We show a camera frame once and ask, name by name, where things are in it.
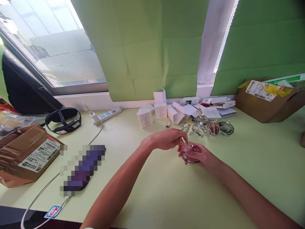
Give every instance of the perfume bottle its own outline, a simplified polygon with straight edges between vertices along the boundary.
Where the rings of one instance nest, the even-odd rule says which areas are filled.
[[[190,126],[188,124],[184,124],[181,129],[188,134],[188,132],[190,130]]]
[[[216,136],[219,133],[218,120],[210,121],[207,125],[210,135]]]
[[[193,126],[192,126],[192,130],[193,132],[198,135],[199,137],[204,137],[206,136],[207,134],[207,130],[203,124],[203,122],[200,122],[200,123],[195,123]]]
[[[219,122],[219,132],[224,136],[230,136],[234,132],[234,126],[230,123],[230,121],[222,121]]]
[[[199,163],[200,162],[199,160],[185,156],[185,152],[196,151],[196,152],[201,153],[200,149],[196,145],[194,145],[192,143],[188,143],[184,137],[181,137],[180,139],[182,139],[182,141],[185,143],[185,146],[182,146],[181,150],[180,150],[180,155],[181,155],[182,159],[185,161],[185,164]]]
[[[209,119],[206,117],[205,114],[202,114],[195,118],[195,123],[203,123],[203,125],[207,125],[209,123]]]

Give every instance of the white power strip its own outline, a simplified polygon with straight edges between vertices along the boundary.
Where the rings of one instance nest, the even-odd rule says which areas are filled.
[[[111,117],[113,117],[113,116],[115,116],[115,115],[121,113],[121,112],[122,112],[122,109],[119,108],[119,107],[116,107],[116,108],[114,108],[114,109],[112,109],[112,110],[110,110],[110,111],[107,111],[106,113],[100,115],[98,118],[99,118],[102,122],[104,122],[104,121],[110,119]]]

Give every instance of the green window shade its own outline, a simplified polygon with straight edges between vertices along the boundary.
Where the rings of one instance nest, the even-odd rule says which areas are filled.
[[[212,95],[236,94],[246,78],[305,72],[302,1],[239,0]]]
[[[72,0],[113,101],[194,96],[208,0]]]
[[[4,52],[4,44],[2,38],[0,37],[0,98],[4,99],[8,104],[10,104],[9,95],[6,90],[4,75],[2,71],[3,52]]]

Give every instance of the desk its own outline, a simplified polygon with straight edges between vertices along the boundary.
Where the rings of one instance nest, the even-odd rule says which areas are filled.
[[[140,127],[137,109],[124,110],[104,122],[104,128],[92,144],[106,145],[105,161],[86,188],[70,198],[57,219],[82,222],[107,182],[138,147],[141,140],[165,129],[168,118]],[[189,140],[205,145],[218,158],[234,168],[289,217],[305,226],[305,149],[299,144],[305,127],[305,109],[282,123],[262,124],[245,113],[230,120],[233,135]],[[73,133],[56,135],[68,145],[65,155],[77,155],[100,127],[82,112],[82,126]],[[176,149],[154,150],[145,163],[132,193],[114,225],[121,228],[255,228],[234,197],[199,165],[184,165]],[[62,156],[34,183],[7,189],[0,186],[0,205],[27,208],[38,192],[64,165]],[[58,176],[33,204],[32,209],[48,211],[60,205]]]

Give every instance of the hand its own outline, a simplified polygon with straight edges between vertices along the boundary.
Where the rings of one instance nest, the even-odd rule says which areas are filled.
[[[205,168],[208,172],[214,175],[220,175],[224,163],[220,159],[218,159],[214,154],[212,154],[203,145],[193,142],[192,144],[196,145],[200,149],[201,153],[189,151],[189,152],[185,152],[185,156],[200,160],[200,165],[203,168]],[[179,152],[178,156],[181,156],[180,150],[181,150],[181,146],[179,146],[178,148],[178,152]]]
[[[151,147],[151,149],[168,150],[174,148],[176,145],[183,145],[184,142],[179,139],[184,137],[187,140],[187,133],[179,129],[167,129],[161,132],[152,134],[145,138],[141,145]]]

